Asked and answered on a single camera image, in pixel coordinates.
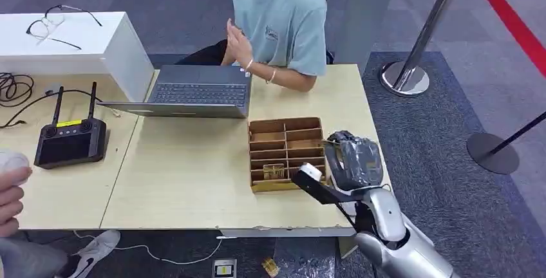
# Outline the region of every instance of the cardboard organizer box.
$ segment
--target cardboard organizer box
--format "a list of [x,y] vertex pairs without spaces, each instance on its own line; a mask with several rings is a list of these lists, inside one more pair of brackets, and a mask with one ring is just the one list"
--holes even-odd
[[326,162],[320,118],[259,120],[249,124],[250,187],[253,192],[294,190],[290,177],[304,163],[319,169]]

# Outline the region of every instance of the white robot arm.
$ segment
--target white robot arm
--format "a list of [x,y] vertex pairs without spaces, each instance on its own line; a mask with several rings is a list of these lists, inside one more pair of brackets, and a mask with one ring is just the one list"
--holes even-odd
[[292,181],[322,204],[336,204],[353,225],[359,250],[391,278],[458,278],[451,264],[400,210],[390,190],[381,185],[381,155],[374,142],[348,131],[325,143],[332,170],[329,187],[310,164]]
[[356,201],[355,221],[344,214],[357,231],[359,250],[391,278],[459,278],[433,242],[400,211],[392,192],[374,186],[343,194],[322,185],[310,169],[315,168],[305,165],[292,181],[322,204],[334,203],[341,210],[340,203]]

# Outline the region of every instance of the laptop keyboard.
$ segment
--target laptop keyboard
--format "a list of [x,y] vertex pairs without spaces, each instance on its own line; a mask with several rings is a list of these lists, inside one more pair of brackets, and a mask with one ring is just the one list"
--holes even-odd
[[244,106],[246,85],[158,84],[154,103],[234,104]]

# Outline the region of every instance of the bracelet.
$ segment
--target bracelet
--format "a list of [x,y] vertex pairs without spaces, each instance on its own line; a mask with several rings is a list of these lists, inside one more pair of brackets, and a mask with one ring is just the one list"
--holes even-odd
[[277,74],[277,69],[274,69],[274,70],[273,70],[273,75],[271,75],[271,79],[266,80],[265,83],[266,83],[266,84],[269,84],[269,83],[273,82],[273,79],[275,78],[275,75],[276,75],[276,74]]
[[250,60],[249,64],[248,64],[247,67],[245,68],[246,71],[249,70],[250,65],[251,65],[253,62],[254,62],[254,58],[252,58],[252,59]]

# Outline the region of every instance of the gray pillar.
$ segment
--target gray pillar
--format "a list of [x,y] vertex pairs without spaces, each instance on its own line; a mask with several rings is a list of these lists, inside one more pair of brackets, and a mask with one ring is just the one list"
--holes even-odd
[[358,63],[364,71],[390,0],[348,0],[335,63]]

